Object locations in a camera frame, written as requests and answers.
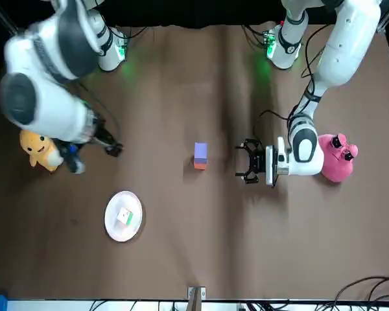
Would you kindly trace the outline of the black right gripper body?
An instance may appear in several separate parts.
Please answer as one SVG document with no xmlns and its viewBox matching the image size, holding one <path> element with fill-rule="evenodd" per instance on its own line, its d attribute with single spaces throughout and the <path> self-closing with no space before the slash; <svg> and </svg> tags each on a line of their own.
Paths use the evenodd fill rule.
<svg viewBox="0 0 389 311">
<path fill-rule="evenodd" d="M 97 143 L 104 148 L 113 148 L 116 145 L 116 140 L 112 134 L 105 128 L 105 121 L 94 120 L 94 132 L 91 138 L 92 143 Z"/>
</svg>

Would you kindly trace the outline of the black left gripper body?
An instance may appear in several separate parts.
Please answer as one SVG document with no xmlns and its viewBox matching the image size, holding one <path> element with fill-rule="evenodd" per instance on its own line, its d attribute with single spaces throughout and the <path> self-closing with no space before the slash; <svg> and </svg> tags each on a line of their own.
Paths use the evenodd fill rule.
<svg viewBox="0 0 389 311">
<path fill-rule="evenodd" d="M 261 174 L 266 172 L 266 151 L 255 149 L 253 151 L 253 173 Z"/>
</svg>

